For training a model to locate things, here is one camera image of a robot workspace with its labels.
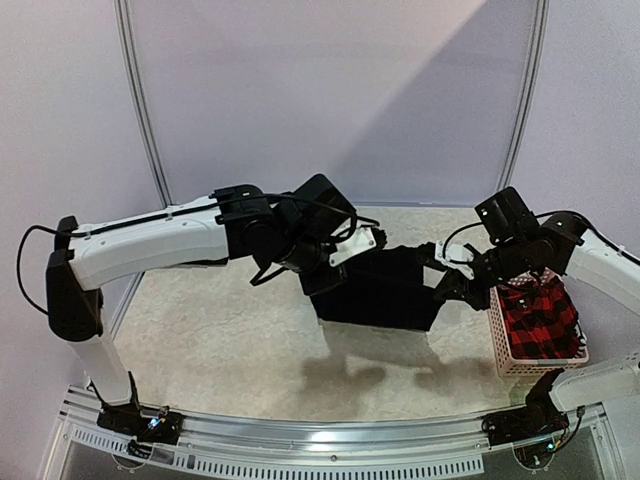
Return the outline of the aluminium front rail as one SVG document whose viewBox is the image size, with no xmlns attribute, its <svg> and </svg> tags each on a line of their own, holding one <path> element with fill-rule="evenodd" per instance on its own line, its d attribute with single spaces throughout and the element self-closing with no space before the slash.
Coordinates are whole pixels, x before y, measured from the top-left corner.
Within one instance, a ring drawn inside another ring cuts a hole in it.
<svg viewBox="0 0 640 480">
<path fill-rule="evenodd" d="M 174 445 L 134 447 L 97 425 L 99 401 L 70 387 L 44 479 L 629 479 L 600 405 L 549 435 L 494 445 L 483 413 L 409 421 L 306 423 L 189 412 Z"/>
</svg>

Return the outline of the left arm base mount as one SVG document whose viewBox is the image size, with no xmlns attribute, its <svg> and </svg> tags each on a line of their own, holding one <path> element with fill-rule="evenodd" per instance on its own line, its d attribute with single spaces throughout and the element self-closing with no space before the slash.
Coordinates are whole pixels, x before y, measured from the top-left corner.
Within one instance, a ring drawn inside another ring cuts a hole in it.
<svg viewBox="0 0 640 480">
<path fill-rule="evenodd" d="M 131 395 L 127 403 L 113 405 L 107 403 L 94 391 L 101 403 L 97 417 L 97 426 L 115 433 L 128 435 L 138 443 L 160 443 L 176 445 L 182 433 L 186 417 L 164 405 L 155 410 L 152 416 L 143 414 L 143 406 L 139 402 L 135 379 L 128 372 Z"/>
</svg>

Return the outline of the right aluminium corner post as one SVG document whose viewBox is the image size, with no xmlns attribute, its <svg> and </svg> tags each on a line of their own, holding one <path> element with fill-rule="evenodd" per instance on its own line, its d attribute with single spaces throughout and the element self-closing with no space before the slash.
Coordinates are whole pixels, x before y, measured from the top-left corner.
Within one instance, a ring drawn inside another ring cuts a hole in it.
<svg viewBox="0 0 640 480">
<path fill-rule="evenodd" d="M 518 97 L 516 117 L 510 135 L 506 157 L 496 185 L 497 190 L 509 186 L 514 174 L 539 74 L 548 14 L 549 2 L 547 0 L 536 1 Z"/>
</svg>

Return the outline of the red black plaid shirt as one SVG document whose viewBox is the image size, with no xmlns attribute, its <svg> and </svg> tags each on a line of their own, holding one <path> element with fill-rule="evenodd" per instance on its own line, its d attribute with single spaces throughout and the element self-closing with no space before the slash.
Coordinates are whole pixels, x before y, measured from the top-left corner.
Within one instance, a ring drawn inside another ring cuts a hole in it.
<svg viewBox="0 0 640 480">
<path fill-rule="evenodd" d="M 570 359 L 585 353 L 578 311 L 559 277 L 501 285 L 496 293 L 513 358 Z"/>
</svg>

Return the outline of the black garment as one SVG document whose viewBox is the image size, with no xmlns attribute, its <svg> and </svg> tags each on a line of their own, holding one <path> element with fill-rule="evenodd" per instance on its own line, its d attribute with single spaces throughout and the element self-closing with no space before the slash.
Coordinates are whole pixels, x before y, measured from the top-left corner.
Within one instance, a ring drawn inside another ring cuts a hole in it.
<svg viewBox="0 0 640 480">
<path fill-rule="evenodd" d="M 346 262 L 346 280 L 311 297 L 319 319 L 427 332 L 445 304 L 424 284 L 424 245 L 366 252 Z"/>
</svg>

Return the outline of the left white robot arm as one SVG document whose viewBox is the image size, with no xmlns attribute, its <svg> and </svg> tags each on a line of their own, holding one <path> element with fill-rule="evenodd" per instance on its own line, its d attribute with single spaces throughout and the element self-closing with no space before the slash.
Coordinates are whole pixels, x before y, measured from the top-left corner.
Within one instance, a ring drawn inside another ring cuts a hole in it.
<svg viewBox="0 0 640 480">
<path fill-rule="evenodd" d="M 45 271 L 51 330 L 80 358 L 111 419 L 128 434 L 148 426 L 134 383 L 103 329 L 103 285 L 149 270 L 254 260 L 253 286 L 291 271 L 342 279 L 332 254 L 356 233 L 355 207 L 322 174 L 293 192 L 254 185 L 214 191 L 182 205 L 101 225 L 64 218 Z"/>
</svg>

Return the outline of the pink perforated laundry basket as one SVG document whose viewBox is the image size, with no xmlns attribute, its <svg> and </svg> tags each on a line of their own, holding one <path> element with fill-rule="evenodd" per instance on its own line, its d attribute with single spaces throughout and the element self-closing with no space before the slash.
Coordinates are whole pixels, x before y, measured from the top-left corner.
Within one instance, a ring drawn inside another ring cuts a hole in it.
<svg viewBox="0 0 640 480">
<path fill-rule="evenodd" d="M 532 278 L 541 278 L 546 280 L 552 276 L 557 276 L 561 280 L 560 276 L 550 270 L 546 270 L 541 276 L 523 274 L 513 278 L 511 281 L 503 285 L 520 285 Z M 496 289 L 499 286 L 492 288 L 490 291 L 490 309 L 488 316 L 497 370 L 501 377 L 537 376 L 555 369 L 575 369 L 586 365 L 589 361 L 587 340 L 585 353 L 577 358 L 555 360 L 518 360 L 513 358 L 508 345 L 504 319 L 496 293 Z"/>
</svg>

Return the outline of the aluminium corner post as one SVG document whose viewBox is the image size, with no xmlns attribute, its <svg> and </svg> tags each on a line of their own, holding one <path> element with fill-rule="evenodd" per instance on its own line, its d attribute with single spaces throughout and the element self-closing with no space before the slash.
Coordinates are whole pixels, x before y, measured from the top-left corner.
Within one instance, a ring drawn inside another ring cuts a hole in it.
<svg viewBox="0 0 640 480">
<path fill-rule="evenodd" d="M 114 1 L 116 24 L 119 31 L 125 75 L 129 84 L 131 99 L 138 124 L 143 149 L 151 173 L 153 184 L 163 206 L 172 203 L 172 196 L 157 144 L 148 102 L 145 95 L 144 82 L 136 51 L 133 19 L 129 1 Z"/>
<path fill-rule="evenodd" d="M 549 2 L 547 0 L 536 1 L 518 97 L 516 117 L 510 135 L 506 157 L 496 185 L 497 190 L 509 186 L 514 174 L 539 74 L 548 14 Z"/>
</svg>

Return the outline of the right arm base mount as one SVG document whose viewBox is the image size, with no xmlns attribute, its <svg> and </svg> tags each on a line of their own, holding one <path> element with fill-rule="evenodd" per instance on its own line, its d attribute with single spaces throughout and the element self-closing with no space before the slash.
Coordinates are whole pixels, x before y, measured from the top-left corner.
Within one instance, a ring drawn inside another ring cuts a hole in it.
<svg viewBox="0 0 640 480">
<path fill-rule="evenodd" d="M 564 443 L 570 422 L 565 410 L 551 400 L 553 382 L 564 373 L 556 369 L 545 373 L 525 397 L 523 406 L 485 415 L 481 429 L 491 446 L 514 443 L 562 430 Z"/>
</svg>

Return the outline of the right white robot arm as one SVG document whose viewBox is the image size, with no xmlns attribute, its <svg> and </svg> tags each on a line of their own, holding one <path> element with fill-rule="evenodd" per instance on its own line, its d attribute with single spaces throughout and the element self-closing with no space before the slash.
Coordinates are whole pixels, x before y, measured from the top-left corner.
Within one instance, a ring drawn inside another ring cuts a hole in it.
<svg viewBox="0 0 640 480">
<path fill-rule="evenodd" d="M 444 275 L 435 288 L 439 300 L 460 300 L 475 310 L 489 307 L 490 290 L 521 274 L 551 270 L 585 283 L 632 312 L 639 310 L 639 259 L 614 244 L 583 215 L 545 214 L 540 222 L 517 190 L 507 187 L 478 204 L 475 212 L 489 235 L 491 249 L 435 245 L 433 259 Z M 578 370 L 544 375 L 527 395 L 517 427 L 537 436 L 556 412 L 639 393 L 639 353 Z"/>
</svg>

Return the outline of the left aluminium corner post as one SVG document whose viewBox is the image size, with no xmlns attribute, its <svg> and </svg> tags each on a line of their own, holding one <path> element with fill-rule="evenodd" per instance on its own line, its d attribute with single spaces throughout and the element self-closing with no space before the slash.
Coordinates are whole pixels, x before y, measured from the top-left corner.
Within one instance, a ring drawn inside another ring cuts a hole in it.
<svg viewBox="0 0 640 480">
<path fill-rule="evenodd" d="M 131 99 L 138 124 L 143 149 L 151 173 L 153 184 L 163 206 L 172 203 L 172 196 L 157 144 L 148 102 L 145 95 L 144 82 L 136 51 L 133 19 L 129 1 L 114 1 L 116 24 L 119 31 L 125 75 L 129 84 Z"/>
</svg>

